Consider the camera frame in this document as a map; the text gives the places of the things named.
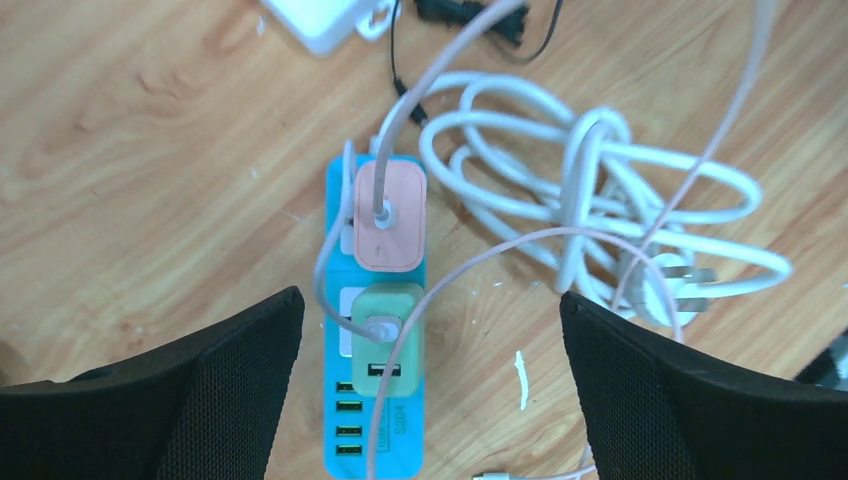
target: charging cable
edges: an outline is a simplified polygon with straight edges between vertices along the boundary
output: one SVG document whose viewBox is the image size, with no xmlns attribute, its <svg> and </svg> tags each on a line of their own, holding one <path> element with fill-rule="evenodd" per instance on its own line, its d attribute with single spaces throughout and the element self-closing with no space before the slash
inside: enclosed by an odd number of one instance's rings
<svg viewBox="0 0 848 480">
<path fill-rule="evenodd" d="M 394 115 L 390 114 L 389 118 L 387 118 L 387 124 L 384 125 L 384 129 L 381 129 L 382 135 L 377 142 L 378 147 L 376 153 L 378 168 L 375 173 L 374 205 L 375 215 L 377 215 L 378 218 L 383 212 L 382 204 L 379 204 L 378 206 L 378 200 L 382 201 L 383 189 L 385 187 L 386 163 L 388 161 L 389 153 L 391 152 L 391 147 L 404 123 L 404 119 L 410 114 L 415 105 L 424 98 L 427 92 L 431 90 L 434 84 L 438 81 L 442 72 L 447 69 L 448 65 L 462 50 L 464 50 L 464 48 L 467 47 L 468 44 L 470 44 L 475 38 L 479 37 L 483 32 L 491 27 L 491 25 L 497 23 L 501 18 L 521 7 L 523 4 L 523 0 L 496 0 L 488 8 L 481 12 L 443 50 L 442 54 L 439 55 L 424 75 L 422 75 L 415 87 L 404 95 L 404 97 L 398 102 L 396 108 L 393 109 Z M 428 145 L 432 145 L 432 137 L 435 136 L 435 132 L 439 129 L 445 129 L 450 126 L 457 125 L 456 123 L 449 125 L 447 121 L 444 121 L 444 125 L 440 125 L 437 123 L 438 118 L 433 119 L 428 123 L 427 127 L 424 129 L 425 131 L 422 132 L 419 142 L 419 148 L 422 151 L 422 159 L 427 162 L 427 166 L 431 169 L 431 171 L 433 171 L 441 181 L 445 182 L 445 185 L 448 186 L 448 188 L 460 195 L 466 205 L 479 204 L 481 207 L 486 207 L 490 210 L 498 210 L 512 214 L 523 214 L 523 216 L 528 218 L 543 221 L 553 220 L 566 226 L 541 230 L 522 236 L 517 236 L 517 232 L 514 231 L 509 232 L 501 230 L 500 236 L 502 238 L 504 236 L 517 238 L 512 238 L 511 240 L 508 240 L 491 250 L 474 257 L 458 269 L 448 274 L 445 278 L 439 281 L 415 307 L 410 317 L 404 323 L 400 335 L 393 345 L 392 351 L 386 362 L 383 376 L 380 380 L 368 437 L 366 457 L 367 480 L 376 479 L 377 439 L 379 436 L 380 419 L 382 417 L 382 410 L 385 405 L 388 386 L 391 380 L 391 371 L 397 362 L 400 351 L 403 349 L 407 336 L 414 328 L 415 323 L 417 323 L 421 318 L 429 303 L 442 289 L 465 271 L 491 257 L 494 257 L 510 248 L 519 247 L 527 242 L 551 236 L 561 236 L 564 238 L 566 243 L 565 252 L 561 257 L 561 262 L 562 265 L 567 265 L 566 262 L 573 261 L 578 254 L 584 252 L 584 249 L 585 251 L 588 251 L 589 248 L 592 248 L 586 247 L 587 238 L 585 237 L 611 243 L 618 247 L 622 252 L 629 254 L 632 260 L 624 269 L 622 278 L 611 296 L 609 308 L 613 311 L 618 309 L 625 290 L 627 277 L 633 271 L 637 262 L 641 262 L 645 266 L 645 271 L 653 276 L 656 285 L 662 289 L 662 295 L 667 303 L 666 307 L 668 309 L 667 311 L 670 316 L 670 323 L 674 331 L 674 338 L 680 342 L 683 341 L 682 325 L 680 324 L 677 315 L 677 303 L 675 301 L 674 294 L 669 291 L 664 274 L 660 271 L 656 262 L 654 262 L 654 260 L 645 253 L 645 250 L 651 246 L 652 242 L 672 246 L 681 249 L 681 251 L 687 249 L 694 250 L 695 247 L 697 247 L 698 250 L 713 255 L 727 255 L 726 250 L 737 249 L 738 252 L 751 254 L 750 256 L 740 254 L 737 258 L 771 269 L 771 272 L 751 277 L 748 280 L 727 282 L 722 284 L 721 288 L 716 286 L 715 290 L 721 292 L 721 289 L 724 289 L 723 291 L 727 294 L 738 295 L 767 288 L 782 281 L 789 275 L 791 272 L 789 262 L 777 254 L 740 244 L 733 244 L 731 242 L 690 236 L 680 231 L 681 226 L 685 223 L 704 224 L 716 222 L 721 215 L 724 216 L 722 221 L 730 221 L 731 219 L 741 218 L 747 215 L 753 208 L 756 208 L 756 205 L 759 203 L 759 188 L 754 190 L 749 189 L 751 190 L 750 192 L 745 191 L 744 193 L 750 195 L 745 195 L 746 200 L 743 201 L 742 204 L 737 206 L 736 209 L 717 211 L 722 212 L 720 214 L 717 214 L 716 212 L 683 212 L 674 210 L 685 195 L 686 191 L 691 187 L 694 179 L 701 174 L 702 171 L 708 173 L 710 168 L 715 169 L 715 175 L 713 175 L 713 177 L 716 179 L 726 178 L 728 173 L 733 172 L 733 170 L 729 169 L 729 167 L 724 170 L 718 170 L 718 165 L 713 165 L 711 157 L 715 150 L 717 150 L 722 138 L 729 130 L 730 125 L 740 111 L 747 94 L 750 92 L 750 89 L 756 80 L 759 64 L 765 55 L 774 9 L 775 3 L 773 0 L 758 0 L 754 40 L 752 42 L 751 51 L 749 52 L 748 63 L 740 80 L 739 89 L 734 96 L 720 127 L 710 140 L 704 155 L 699 158 L 684 154 L 675 154 L 672 152 L 665 152 L 660 155 L 655 151 L 646 151 L 648 150 L 647 147 L 638 146 L 628 146 L 625 150 L 621 150 L 621 148 L 616 146 L 616 143 L 629 145 L 629 131 L 626 128 L 622 128 L 626 127 L 626 124 L 624 124 L 620 115 L 617 115 L 610 109 L 596 111 L 594 116 L 588 117 L 588 120 L 586 119 L 587 116 L 575 119 L 573 114 L 568 115 L 570 111 L 561 108 L 562 105 L 554 105 L 560 108 L 554 108 L 552 105 L 543 105 L 546 100 L 551 99 L 552 96 L 550 95 L 518 96 L 518 98 L 521 98 L 526 103 L 537 107 L 537 109 L 543 113 L 548 113 L 547 116 L 554 122 L 554 124 L 540 125 L 538 122 L 531 122 L 526 119 L 516 119 L 514 117 L 506 118 L 509 116 L 495 112 L 490 112 L 485 116 L 492 115 L 489 119 L 497 117 L 504 121 L 509 121 L 511 122 L 511 129 L 513 131 L 533 135 L 537 138 L 547 139 L 548 141 L 556 141 L 555 138 L 557 136 L 562 137 L 564 132 L 567 132 L 565 138 L 576 138 L 579 140 L 577 143 L 560 140 L 560 142 L 566 143 L 563 159 L 562 181 L 560 185 L 558 185 L 559 188 L 555 188 L 547 192 L 548 195 L 541 195 L 541 193 L 544 192 L 541 192 L 538 188 L 534 190 L 534 186 L 544 185 L 544 183 L 542 182 L 542 179 L 536 177 L 526 166 L 518 162 L 514 157 L 511 157 L 503 150 L 490 149 L 491 153 L 489 154 L 489 157 L 491 159 L 498 159 L 498 162 L 495 162 L 495 165 L 503 167 L 499 173 L 504 175 L 504 172 L 511 172 L 513 174 L 513 180 L 518 180 L 515 183 L 526 188 L 530 188 L 532 192 L 541 197 L 540 200 L 543 203 L 541 206 L 522 204 L 515 199 L 496 195 L 465 182 L 462 176 L 461 160 L 458 160 L 458 163 L 454 161 L 451 162 L 454 165 L 452 170 L 444 167 L 440 164 L 440 162 L 428 161 L 430 157 L 437 158 L 435 157 L 435 153 L 431 151 L 432 149 L 428 147 Z M 496 122 L 490 121 L 489 123 L 485 123 L 484 120 L 481 119 L 484 115 L 477 114 L 473 111 L 459 113 L 467 116 L 467 118 L 465 118 L 465 123 L 460 123 L 459 125 L 463 126 L 466 137 L 469 139 L 474 138 L 475 133 L 479 136 L 479 132 L 475 132 L 474 127 L 498 126 Z M 466 148 L 465 152 L 460 154 L 460 156 L 471 156 L 471 142 L 473 142 L 473 140 L 469 142 L 469 147 Z M 485 155 L 481 155 L 480 153 L 485 150 L 485 147 L 485 142 L 478 142 L 475 146 L 476 154 L 479 156 Z M 628 162 L 633 159 L 652 161 L 660 164 L 665 161 L 665 163 L 669 164 L 666 166 L 671 168 L 688 170 L 688 175 L 683 185 L 681 185 L 680 189 L 672 197 L 672 200 L 667 204 L 662 204 L 658 196 L 657 198 L 653 197 L 651 193 L 653 192 L 652 189 L 649 188 L 649 185 L 647 185 L 644 180 L 641 180 L 638 175 L 635 175 L 634 171 L 627 171 L 624 168 L 627 167 Z M 607 182 L 607 186 L 602 189 L 601 198 L 598 199 L 596 205 L 593 195 L 594 182 L 589 182 L 588 180 L 597 178 L 599 165 L 603 165 L 608 172 L 614 173 L 611 176 L 611 180 Z M 736 179 L 740 181 L 730 183 L 737 187 L 741 185 L 747 185 L 750 187 L 750 182 L 746 183 L 743 178 L 744 175 L 738 175 Z M 551 218 L 552 212 L 556 214 L 556 217 Z M 621 216 L 622 213 L 624 218 L 627 220 L 616 218 Z M 700 221 L 698 221 L 698 215 L 695 214 L 701 215 Z M 634 245 L 634 240 L 638 240 L 640 245 L 638 248 Z M 570 285 L 570 282 L 568 281 L 569 278 L 577 279 L 580 276 L 578 274 L 582 274 L 582 272 L 578 269 L 571 271 L 569 268 L 560 268 L 561 270 L 558 273 L 557 280 L 558 287 Z M 586 281 L 595 284 L 598 280 L 592 277 Z M 548 477 L 548 480 L 581 478 L 584 474 L 593 470 L 592 467 L 584 465 L 588 462 L 590 455 L 591 450 L 587 447 L 584 450 L 584 455 L 580 462 L 581 466 L 577 471 Z"/>
<path fill-rule="evenodd" d="M 374 215 L 375 221 L 379 222 L 389 216 L 383 204 L 386 166 L 392 145 L 405 119 L 427 94 L 447 88 L 464 88 L 459 108 L 454 112 L 433 118 L 422 131 L 419 140 L 421 158 L 429 171 L 459 195 L 466 207 L 481 223 L 506 241 L 472 258 L 439 281 L 404 322 L 387 360 L 374 405 L 366 452 L 367 480 L 376 479 L 376 447 L 382 409 L 386 401 L 391 372 L 409 332 L 435 295 L 462 273 L 493 256 L 511 248 L 519 248 L 525 254 L 557 271 L 557 291 L 562 292 L 572 284 L 576 284 L 588 298 L 625 315 L 632 315 L 633 311 L 620 310 L 619 306 L 627 307 L 633 304 L 632 306 L 635 307 L 640 299 L 634 295 L 634 292 L 644 294 L 645 286 L 648 285 L 651 289 L 651 298 L 657 299 L 657 302 L 661 299 L 663 303 L 661 308 L 665 309 L 666 317 L 660 323 L 670 326 L 675 340 L 680 342 L 683 341 L 683 323 L 678 314 L 678 300 L 681 292 L 671 291 L 671 282 L 668 281 L 667 276 L 669 269 L 676 270 L 684 267 L 685 270 L 692 267 L 695 252 L 735 258 L 769 270 L 741 280 L 703 285 L 699 280 L 694 285 L 687 285 L 691 287 L 688 288 L 690 295 L 703 298 L 751 293 L 776 285 L 791 273 L 789 262 L 775 253 L 738 243 L 692 235 L 684 231 L 685 225 L 724 223 L 743 218 L 756 209 L 762 201 L 762 192 L 753 179 L 736 169 L 712 161 L 711 157 L 738 115 L 756 79 L 768 42 L 771 18 L 775 8 L 773 0 L 757 1 L 754 40 L 748 63 L 740 80 L 739 90 L 719 129 L 710 140 L 705 154 L 701 157 L 633 145 L 626 122 L 614 110 L 599 108 L 577 116 L 550 93 L 517 77 L 478 72 L 442 73 L 475 38 L 522 5 L 524 5 L 523 0 L 496 0 L 469 22 L 422 75 L 419 82 L 398 101 L 386 117 L 378 138 L 372 142 L 375 150 L 373 153 L 377 157 Z M 540 112 L 548 122 L 472 108 L 474 99 L 484 93 L 494 93 L 521 101 Z M 463 129 L 468 144 L 460 147 L 451 157 L 449 167 L 445 167 L 432 147 L 433 139 L 441 131 L 456 127 Z M 480 127 L 508 130 L 543 141 L 562 144 L 564 154 L 560 182 L 554 183 L 539 177 L 506 150 L 487 143 L 478 130 Z M 348 142 L 345 158 L 352 156 L 352 145 Z M 481 158 L 484 163 L 512 183 L 528 189 L 539 199 L 539 203 L 532 204 L 498 195 L 468 182 L 463 174 L 462 165 L 472 156 Z M 650 184 L 632 168 L 631 162 L 645 162 L 685 170 L 688 171 L 687 179 L 671 201 L 665 203 Z M 339 239 L 345 222 L 345 213 L 350 208 L 349 161 L 347 163 L 348 166 L 345 167 L 343 174 L 342 206 L 319 255 L 313 276 L 313 289 L 322 307 L 328 312 L 328 316 L 341 328 L 351 330 L 372 341 L 380 341 L 381 339 L 375 338 L 372 332 L 359 331 L 364 329 L 338 316 L 329 306 L 323 291 L 323 269 Z M 607 172 L 609 179 L 596 195 L 594 186 L 601 169 Z M 720 210 L 675 210 L 699 175 L 734 188 L 741 194 L 742 201 L 735 207 Z M 500 220 L 495 212 L 563 226 L 521 235 Z M 538 240 L 548 237 L 563 239 L 565 247 L 561 254 L 554 254 L 537 243 Z M 610 243 L 617 247 L 618 258 L 604 251 L 598 242 Z M 675 260 L 683 262 L 683 265 L 667 265 L 666 268 L 658 266 L 657 259 L 668 253 L 661 252 L 663 247 L 670 247 L 676 255 Z M 618 285 L 615 289 L 589 274 L 586 257 L 618 276 Z M 640 279 L 637 282 L 639 285 L 629 287 L 627 279 L 634 273 Z M 590 456 L 591 450 L 587 447 L 578 470 L 547 477 L 547 480 L 581 478 L 582 475 L 593 470 L 593 467 L 585 465 Z"/>
</svg>

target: cable connector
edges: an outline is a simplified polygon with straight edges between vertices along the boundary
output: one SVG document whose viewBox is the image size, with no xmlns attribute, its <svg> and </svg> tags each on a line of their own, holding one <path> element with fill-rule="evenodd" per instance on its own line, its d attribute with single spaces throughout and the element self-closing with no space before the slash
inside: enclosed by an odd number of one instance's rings
<svg viewBox="0 0 848 480">
<path fill-rule="evenodd" d="M 392 80 L 392 84 L 395 86 L 398 98 L 402 97 L 406 93 L 406 84 L 403 83 L 403 80 L 401 80 L 400 77 L 395 77 Z M 424 124 L 427 123 L 427 112 L 424 111 L 424 107 L 422 107 L 419 103 L 415 105 L 415 109 L 409 114 L 409 118 L 419 127 L 423 127 Z"/>
<path fill-rule="evenodd" d="M 660 267 L 664 278 L 658 280 L 648 273 L 644 266 L 637 266 L 627 282 L 624 298 L 630 303 L 636 315 L 646 322 L 657 327 L 671 327 L 671 317 L 663 300 L 663 289 L 657 284 L 658 281 L 664 281 L 676 299 L 680 326 L 686 326 L 695 319 L 698 313 L 705 312 L 709 308 L 707 299 L 699 296 L 698 287 L 704 283 L 715 282 L 715 271 L 695 268 L 677 253 L 657 254 L 656 247 L 652 247 L 653 260 Z M 625 267 L 632 259 L 632 255 L 623 252 L 619 265 Z"/>
<path fill-rule="evenodd" d="M 471 0 L 461 3 L 455 0 L 415 0 L 415 7 L 418 10 L 418 18 L 421 20 L 464 26 L 480 14 L 486 5 Z M 529 11 L 530 8 L 523 5 L 495 24 L 489 31 L 497 33 L 513 46 L 519 47 L 521 37 L 524 35 L 524 20 Z"/>
<path fill-rule="evenodd" d="M 491 472 L 471 477 L 471 480 L 510 480 L 512 477 L 508 473 Z"/>
</svg>

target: usb port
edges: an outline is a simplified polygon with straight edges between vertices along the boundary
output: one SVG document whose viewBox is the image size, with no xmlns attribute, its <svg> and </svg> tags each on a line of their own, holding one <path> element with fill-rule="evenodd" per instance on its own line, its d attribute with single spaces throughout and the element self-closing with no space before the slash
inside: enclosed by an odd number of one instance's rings
<svg viewBox="0 0 848 480">
<path fill-rule="evenodd" d="M 361 412 L 362 411 L 362 402 L 336 402 L 336 411 L 337 412 Z"/>
<path fill-rule="evenodd" d="M 336 382 L 336 393 L 352 393 L 353 384 L 350 382 Z"/>
<path fill-rule="evenodd" d="M 386 370 L 385 363 L 369 363 L 368 364 L 368 376 L 369 377 L 380 377 L 383 375 L 383 371 Z M 399 377 L 400 376 L 400 365 L 395 365 L 395 368 L 392 369 L 392 376 Z"/>
<path fill-rule="evenodd" d="M 362 427 L 336 427 L 337 437 L 361 437 Z"/>
<path fill-rule="evenodd" d="M 336 455 L 362 455 L 362 445 L 336 445 Z"/>
</svg>

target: green power adapter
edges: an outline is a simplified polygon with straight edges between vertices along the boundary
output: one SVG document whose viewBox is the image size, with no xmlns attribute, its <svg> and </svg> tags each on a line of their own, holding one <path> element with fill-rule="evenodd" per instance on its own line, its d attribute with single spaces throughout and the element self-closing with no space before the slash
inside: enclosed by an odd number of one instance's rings
<svg viewBox="0 0 848 480">
<path fill-rule="evenodd" d="M 424 296 L 414 283 L 377 283 L 360 293 L 351 305 L 351 322 L 395 336 Z M 416 322 L 392 371 L 389 397 L 409 397 L 418 390 L 424 372 L 424 323 Z M 351 345 L 353 389 L 363 397 L 376 397 L 380 377 L 394 342 L 375 343 L 354 335 Z"/>
</svg>

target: power outlet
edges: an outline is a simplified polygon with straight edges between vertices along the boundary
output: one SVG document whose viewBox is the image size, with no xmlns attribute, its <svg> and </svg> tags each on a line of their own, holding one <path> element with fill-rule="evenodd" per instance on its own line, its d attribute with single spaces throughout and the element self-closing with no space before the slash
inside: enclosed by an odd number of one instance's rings
<svg viewBox="0 0 848 480">
<path fill-rule="evenodd" d="M 393 157 L 420 163 L 412 158 Z M 372 161 L 360 155 L 357 165 Z M 342 160 L 334 160 L 327 170 L 327 222 L 329 231 L 341 201 Z M 426 287 L 426 258 L 410 272 L 369 272 L 343 251 L 343 240 L 336 245 L 327 264 L 327 298 L 343 316 L 351 316 L 356 298 L 375 284 L 414 284 Z M 324 328 L 324 465 L 339 480 L 365 478 L 365 448 L 368 424 L 374 411 L 374 398 L 356 393 L 353 388 L 352 339 L 335 323 L 325 321 Z M 377 478 L 414 478 L 424 464 L 424 414 L 426 374 L 422 372 L 417 390 L 409 397 L 389 398 L 383 409 L 377 440 Z"/>
</svg>

